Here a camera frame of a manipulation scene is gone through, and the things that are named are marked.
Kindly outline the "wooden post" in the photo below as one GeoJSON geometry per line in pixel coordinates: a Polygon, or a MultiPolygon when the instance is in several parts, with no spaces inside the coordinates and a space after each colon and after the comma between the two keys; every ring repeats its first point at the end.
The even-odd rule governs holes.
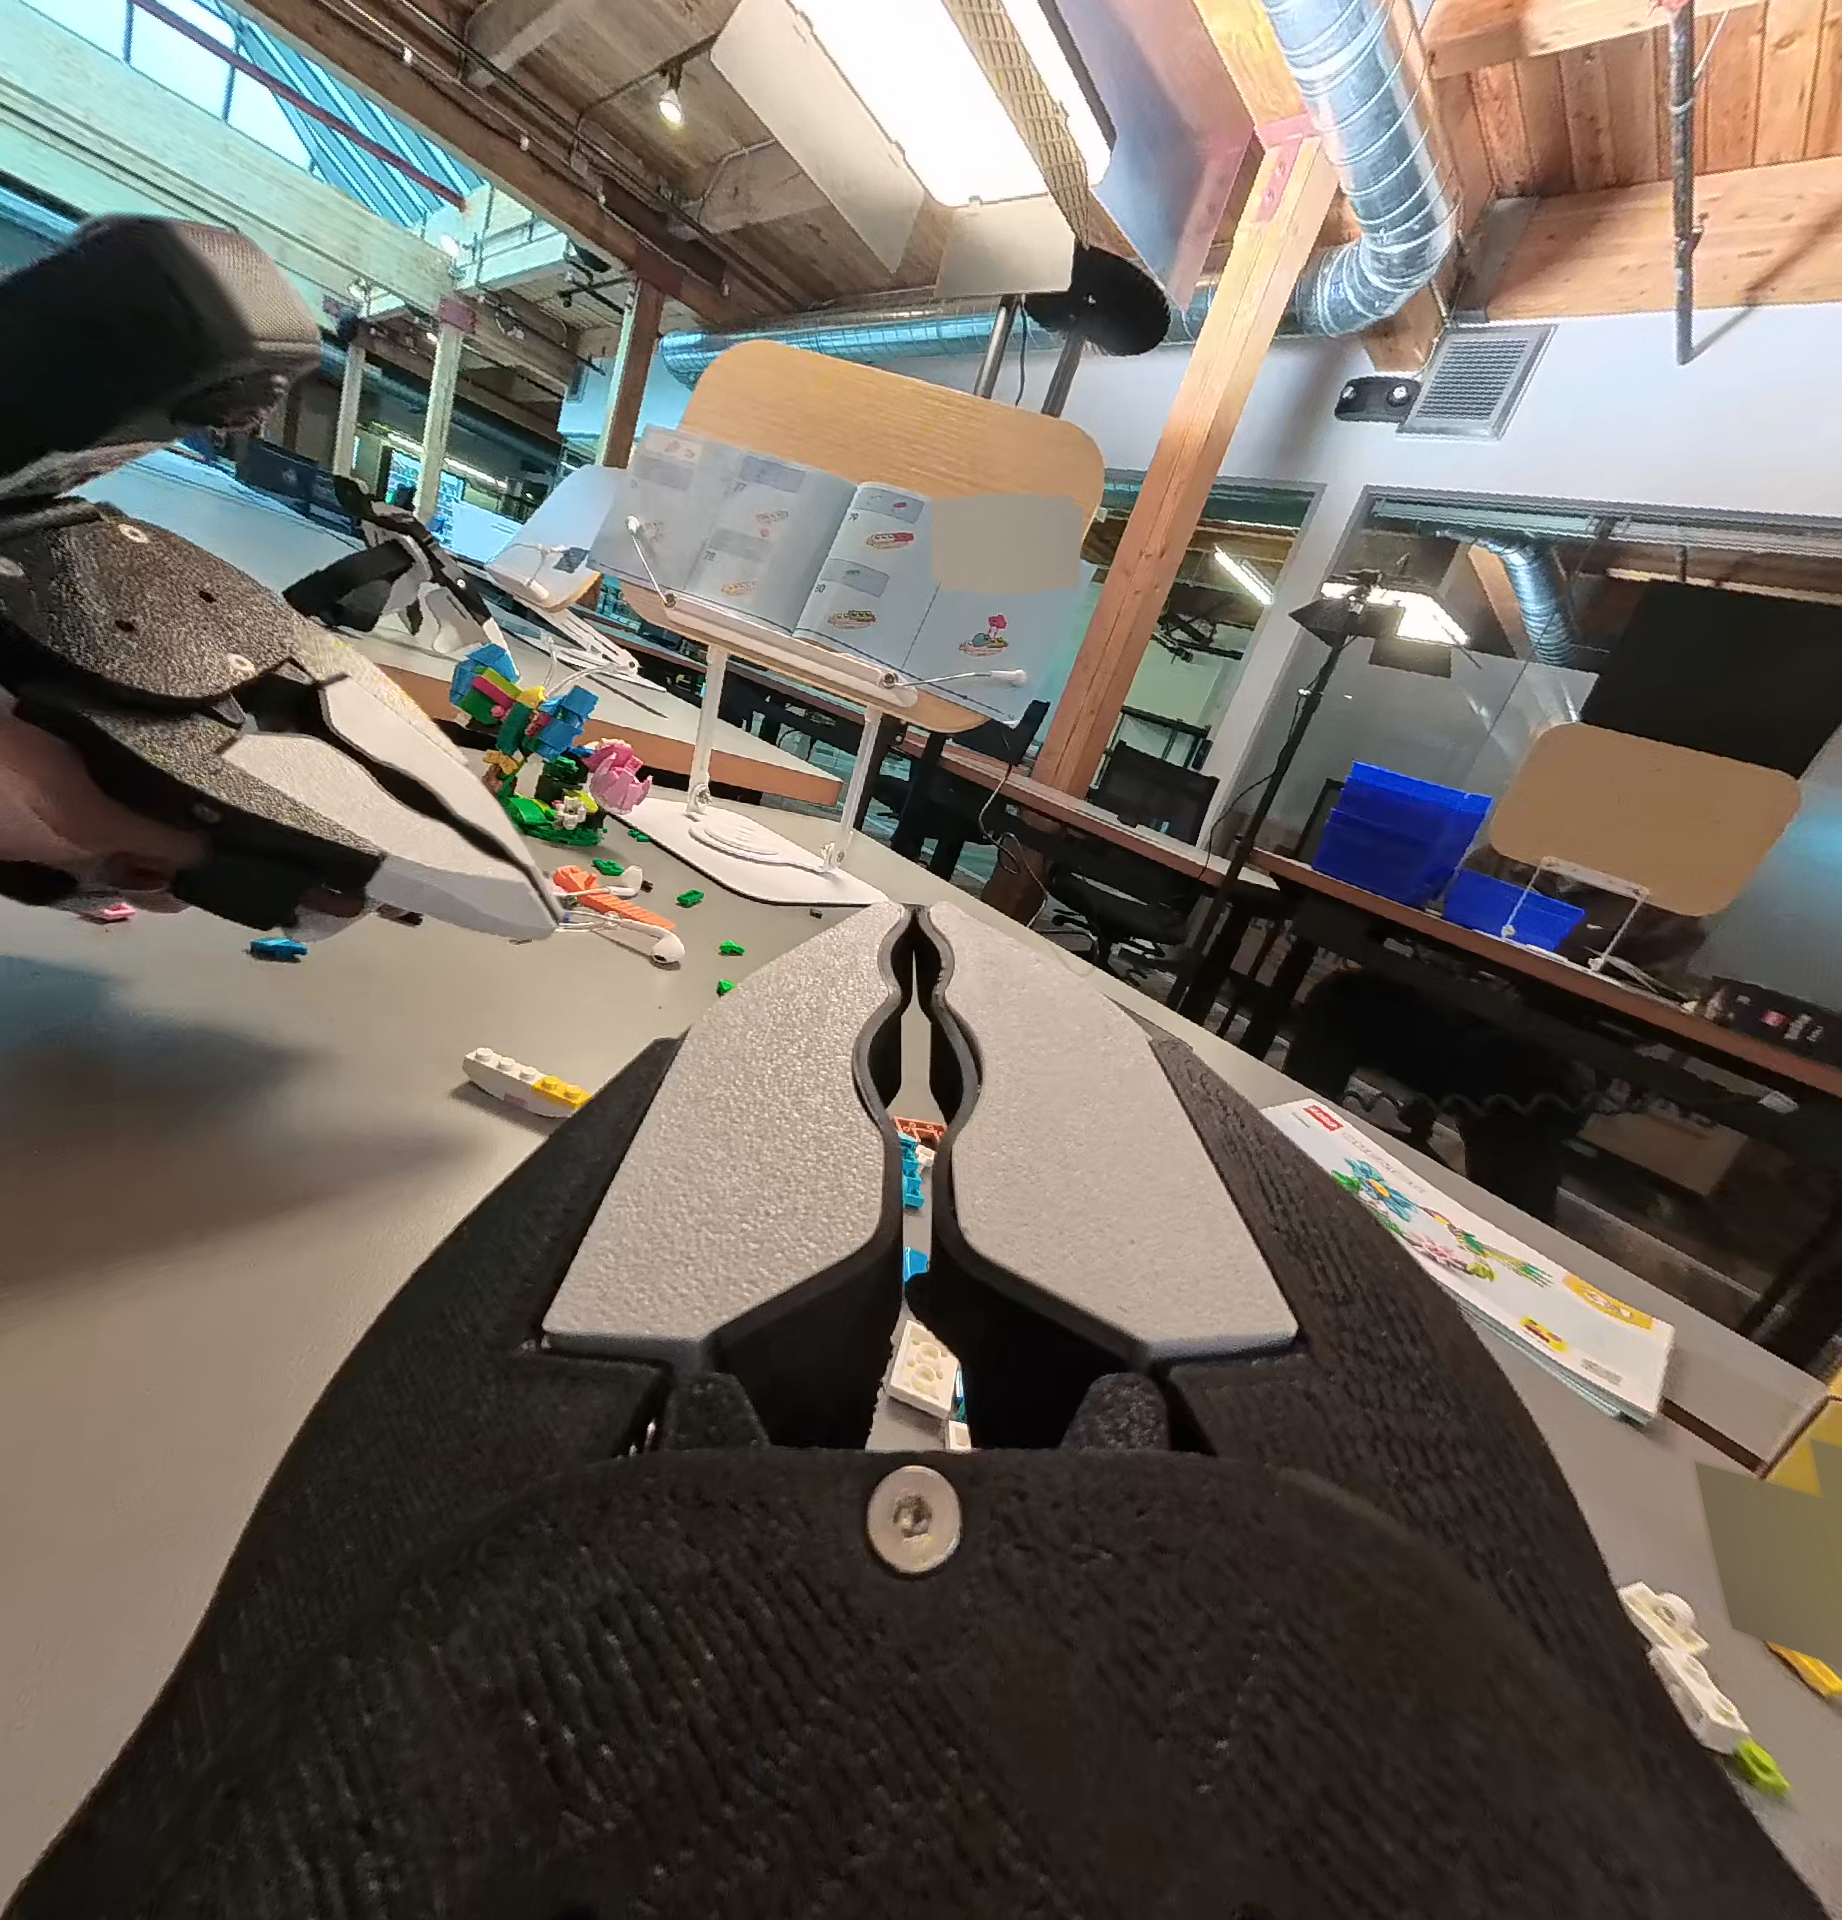
{"type": "Polygon", "coordinates": [[[1339,175],[1313,117],[1270,122],[1227,263],[1035,761],[1035,778],[1054,791],[1080,798],[1099,771],[1336,192],[1339,175]]]}

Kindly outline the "open instruction book on stand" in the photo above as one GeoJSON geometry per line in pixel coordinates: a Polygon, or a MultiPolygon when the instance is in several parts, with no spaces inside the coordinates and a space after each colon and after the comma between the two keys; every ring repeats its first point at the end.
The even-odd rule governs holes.
{"type": "MultiPolygon", "coordinates": [[[[1101,510],[1102,460],[1096,444],[1068,420],[789,344],[747,343],[724,352],[702,372],[676,431],[823,467],[859,483],[896,483],[937,497],[1068,497],[1082,512],[1080,586],[1082,545],[1101,510]]],[[[680,804],[647,801],[639,815],[643,832],[746,900],[823,909],[881,900],[881,891],[843,863],[857,809],[883,753],[877,725],[914,725],[941,743],[992,717],[930,692],[899,707],[884,695],[850,690],[828,666],[798,665],[759,633],[717,633],[695,615],[664,611],[650,591],[621,590],[631,611],[707,650],[687,796],[680,804]],[[711,737],[732,659],[832,692],[865,712],[862,748],[842,816],[819,854],[708,796],[711,737]]]]}

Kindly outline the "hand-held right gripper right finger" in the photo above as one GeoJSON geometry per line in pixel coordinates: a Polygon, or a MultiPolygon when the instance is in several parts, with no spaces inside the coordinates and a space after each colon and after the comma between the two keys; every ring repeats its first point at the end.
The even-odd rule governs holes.
{"type": "Polygon", "coordinates": [[[1155,1033],[1052,950],[920,912],[937,1220],[970,1273],[1133,1364],[1290,1350],[1297,1319],[1155,1033]]]}

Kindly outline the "silver ventilation duct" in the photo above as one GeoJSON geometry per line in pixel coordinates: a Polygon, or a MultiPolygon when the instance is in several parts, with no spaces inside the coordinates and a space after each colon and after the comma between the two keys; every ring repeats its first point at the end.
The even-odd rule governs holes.
{"type": "Polygon", "coordinates": [[[1283,329],[1348,339],[1436,286],[1461,241],[1462,196],[1412,3],[1198,3],[1258,140],[1301,117],[1336,172],[1357,235],[1315,252],[1283,329]]]}

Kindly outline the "black box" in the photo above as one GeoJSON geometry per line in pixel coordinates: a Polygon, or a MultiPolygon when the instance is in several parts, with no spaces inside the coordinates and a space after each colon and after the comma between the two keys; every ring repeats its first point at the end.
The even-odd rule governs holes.
{"type": "Polygon", "coordinates": [[[1778,1043],[1818,1065],[1842,1072],[1842,1012],[1816,1005],[1787,990],[1738,980],[1718,980],[1701,1001],[1704,1020],[1778,1043]]]}

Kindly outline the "lego flower model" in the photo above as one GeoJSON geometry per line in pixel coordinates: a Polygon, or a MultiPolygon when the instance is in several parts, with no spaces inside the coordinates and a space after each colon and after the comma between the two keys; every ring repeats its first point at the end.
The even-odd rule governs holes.
{"type": "Polygon", "coordinates": [[[482,753],[484,783],[524,837],[594,848],[609,815],[628,815],[650,793],[633,748],[591,733],[591,690],[523,685],[498,643],[453,661],[450,702],[482,753]]]}

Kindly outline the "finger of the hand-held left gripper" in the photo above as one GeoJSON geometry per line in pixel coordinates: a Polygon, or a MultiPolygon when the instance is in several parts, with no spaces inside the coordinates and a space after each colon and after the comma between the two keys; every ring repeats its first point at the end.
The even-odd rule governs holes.
{"type": "Polygon", "coordinates": [[[332,738],[317,702],[311,715],[317,733],[243,733],[229,746],[226,762],[376,850],[366,900],[511,942],[544,940],[558,927],[556,898],[533,856],[524,884],[502,860],[392,798],[332,738]]]}
{"type": "Polygon", "coordinates": [[[338,675],[315,687],[332,738],[406,809],[444,824],[530,884],[530,854],[502,804],[482,787],[421,707],[380,675],[338,675]]]}

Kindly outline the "long wooden table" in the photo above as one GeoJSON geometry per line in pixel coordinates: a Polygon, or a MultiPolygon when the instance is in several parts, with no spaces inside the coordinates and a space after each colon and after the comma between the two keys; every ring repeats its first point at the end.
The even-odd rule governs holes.
{"type": "MultiPolygon", "coordinates": [[[[1170,865],[1199,884],[1217,886],[1222,878],[1225,862],[1217,854],[1145,826],[1128,826],[1117,816],[1039,780],[1011,774],[988,756],[944,746],[936,758],[941,770],[992,787],[1039,818],[1117,843],[1139,856],[1170,865]]],[[[1811,1063],[1778,1043],[1728,1031],[1718,1022],[1611,984],[1553,953],[1519,946],[1503,938],[1448,923],[1435,912],[1369,894],[1336,877],[1322,877],[1310,865],[1284,854],[1258,852],[1253,854],[1253,869],[1270,877],[1292,894],[1325,900],[1333,917],[1349,920],[1356,930],[1370,930],[1376,944],[1412,938],[1420,944],[1461,951],[1472,967],[1485,973],[1519,977],[1571,1005],[1598,1007],[1629,1038],[1646,1033],[1656,1043],[1665,1043],[1676,1055],[1702,1058],[1741,1079],[1778,1089],[1793,1098],[1818,1094],[1842,1105],[1842,1068],[1811,1063]]]]}

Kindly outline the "black and white device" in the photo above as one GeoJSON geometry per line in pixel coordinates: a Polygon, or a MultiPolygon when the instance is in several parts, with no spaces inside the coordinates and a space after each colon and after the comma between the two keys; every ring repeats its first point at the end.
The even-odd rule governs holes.
{"type": "Polygon", "coordinates": [[[502,643],[475,581],[410,510],[376,502],[348,475],[332,477],[332,494],[362,546],[282,590],[297,615],[345,633],[373,633],[395,615],[408,633],[430,623],[430,650],[450,659],[502,643]]]}

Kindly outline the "ceiling light fixture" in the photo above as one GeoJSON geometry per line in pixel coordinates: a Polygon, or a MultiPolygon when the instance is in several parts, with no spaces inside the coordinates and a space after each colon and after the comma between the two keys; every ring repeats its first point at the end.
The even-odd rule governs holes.
{"type": "Polygon", "coordinates": [[[1054,294],[1128,252],[1115,131],[1055,3],[740,2],[708,61],[893,270],[937,213],[934,294],[1054,294]]]}

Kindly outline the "stack of blue bins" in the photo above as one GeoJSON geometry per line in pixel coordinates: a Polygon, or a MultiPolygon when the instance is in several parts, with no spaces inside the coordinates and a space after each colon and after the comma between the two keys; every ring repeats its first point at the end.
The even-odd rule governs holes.
{"type": "Polygon", "coordinates": [[[1425,907],[1448,886],[1490,806],[1481,793],[1356,761],[1310,865],[1402,907],[1425,907]]]}

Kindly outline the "blue bin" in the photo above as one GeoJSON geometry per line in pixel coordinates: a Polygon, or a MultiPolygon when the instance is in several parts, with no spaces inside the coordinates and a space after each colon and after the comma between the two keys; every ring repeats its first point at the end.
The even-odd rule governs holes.
{"type": "Polygon", "coordinates": [[[1461,868],[1442,900],[1442,920],[1510,944],[1560,951],[1584,911],[1531,884],[1461,868]]]}

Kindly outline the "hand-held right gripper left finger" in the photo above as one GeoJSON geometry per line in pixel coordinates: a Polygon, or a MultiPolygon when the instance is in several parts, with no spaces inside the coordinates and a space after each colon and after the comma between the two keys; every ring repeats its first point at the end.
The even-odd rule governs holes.
{"type": "Polygon", "coordinates": [[[840,1290],[889,1321],[899,1148],[874,1055],[913,909],[877,901],[749,975],[679,1043],[544,1311],[544,1346],[708,1364],[840,1290]]]}

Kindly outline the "black round lamp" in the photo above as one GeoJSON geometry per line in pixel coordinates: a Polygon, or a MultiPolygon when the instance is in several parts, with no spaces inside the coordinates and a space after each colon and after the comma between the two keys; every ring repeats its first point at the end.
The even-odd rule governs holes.
{"type": "Polygon", "coordinates": [[[1134,258],[1076,243],[1067,286],[1026,295],[1024,313],[1050,335],[1109,357],[1138,357],[1163,344],[1174,309],[1134,258]]]}

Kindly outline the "white and yellow lego assembly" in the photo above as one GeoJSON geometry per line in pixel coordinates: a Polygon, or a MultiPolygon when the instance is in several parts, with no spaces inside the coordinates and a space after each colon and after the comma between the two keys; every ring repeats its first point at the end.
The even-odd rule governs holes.
{"type": "Polygon", "coordinates": [[[469,1050],[461,1068],[475,1091],[528,1116],[561,1121],[594,1096],[569,1079],[523,1065],[492,1047],[469,1050]]]}

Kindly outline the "closed instruction booklet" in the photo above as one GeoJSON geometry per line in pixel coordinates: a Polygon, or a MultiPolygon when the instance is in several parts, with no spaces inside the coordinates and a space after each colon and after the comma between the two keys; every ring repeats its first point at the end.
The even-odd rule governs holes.
{"type": "Polygon", "coordinates": [[[1475,1328],[1535,1359],[1606,1415],[1654,1423],[1675,1355],[1669,1321],[1486,1222],[1334,1108],[1293,1098],[1268,1108],[1265,1121],[1372,1212],[1475,1328]]]}

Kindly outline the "studio light on stand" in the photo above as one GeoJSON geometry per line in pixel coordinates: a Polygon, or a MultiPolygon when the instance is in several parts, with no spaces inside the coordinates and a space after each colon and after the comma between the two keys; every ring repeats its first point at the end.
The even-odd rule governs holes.
{"type": "Polygon", "coordinates": [[[1230,848],[1230,860],[1208,907],[1208,920],[1192,938],[1183,968],[1176,973],[1170,1008],[1201,1020],[1231,970],[1248,920],[1250,891],[1247,871],[1259,847],[1293,756],[1310,728],[1316,705],[1329,687],[1341,658],[1353,640],[1391,640],[1402,633],[1404,605],[1398,590],[1388,590],[1376,571],[1349,575],[1349,586],[1341,596],[1320,596],[1292,611],[1295,628],[1315,639],[1323,650],[1322,661],[1307,685],[1297,690],[1290,727],[1278,746],[1265,780],[1259,780],[1259,796],[1245,818],[1245,826],[1230,848]]]}

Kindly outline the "person's left hand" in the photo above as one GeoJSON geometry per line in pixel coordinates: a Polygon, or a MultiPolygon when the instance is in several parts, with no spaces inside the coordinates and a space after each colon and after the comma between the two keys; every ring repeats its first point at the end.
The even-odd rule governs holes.
{"type": "Polygon", "coordinates": [[[55,907],[118,898],[178,915],[171,883],[208,843],[105,794],[51,733],[0,705],[0,895],[55,907]]]}

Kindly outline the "orange brick separator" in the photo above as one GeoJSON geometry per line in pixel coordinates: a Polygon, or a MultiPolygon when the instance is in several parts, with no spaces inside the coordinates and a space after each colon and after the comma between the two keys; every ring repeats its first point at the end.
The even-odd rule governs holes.
{"type": "Polygon", "coordinates": [[[609,932],[623,932],[629,938],[676,938],[676,927],[668,917],[658,915],[639,901],[639,886],[628,894],[603,883],[591,868],[561,865],[553,869],[549,883],[558,898],[563,917],[580,925],[594,925],[609,932]]]}

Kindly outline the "open instruction booklet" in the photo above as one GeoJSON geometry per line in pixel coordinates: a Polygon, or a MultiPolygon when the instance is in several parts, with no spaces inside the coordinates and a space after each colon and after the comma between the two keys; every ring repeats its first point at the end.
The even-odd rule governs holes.
{"type": "Polygon", "coordinates": [[[850,690],[1020,725],[1077,605],[1080,506],[850,482],[650,429],[589,548],[597,571],[850,690]]]}

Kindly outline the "white wired earphones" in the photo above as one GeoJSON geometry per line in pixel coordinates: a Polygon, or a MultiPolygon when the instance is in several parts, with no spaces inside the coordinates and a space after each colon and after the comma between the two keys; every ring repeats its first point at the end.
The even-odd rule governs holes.
{"type": "Polygon", "coordinates": [[[563,909],[563,927],[594,932],[662,968],[679,968],[687,956],[679,930],[668,920],[628,900],[572,900],[563,909]]]}

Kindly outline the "pile of lego pieces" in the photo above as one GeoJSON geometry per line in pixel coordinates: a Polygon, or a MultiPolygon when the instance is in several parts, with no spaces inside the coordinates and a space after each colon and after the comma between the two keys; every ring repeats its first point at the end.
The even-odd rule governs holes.
{"type": "Polygon", "coordinates": [[[968,1452],[972,1437],[959,1359],[910,1304],[913,1283],[932,1263],[932,1172],[947,1126],[907,1116],[898,1116],[893,1126],[899,1148],[902,1301],[865,1446],[869,1452],[968,1452]]]}

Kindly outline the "wall vent grille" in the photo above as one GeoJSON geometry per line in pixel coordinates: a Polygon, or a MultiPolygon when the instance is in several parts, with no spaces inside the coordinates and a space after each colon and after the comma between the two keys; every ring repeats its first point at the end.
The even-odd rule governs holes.
{"type": "Polygon", "coordinates": [[[1436,343],[1396,433],[1502,440],[1554,331],[1554,324],[1452,325],[1436,343]]]}

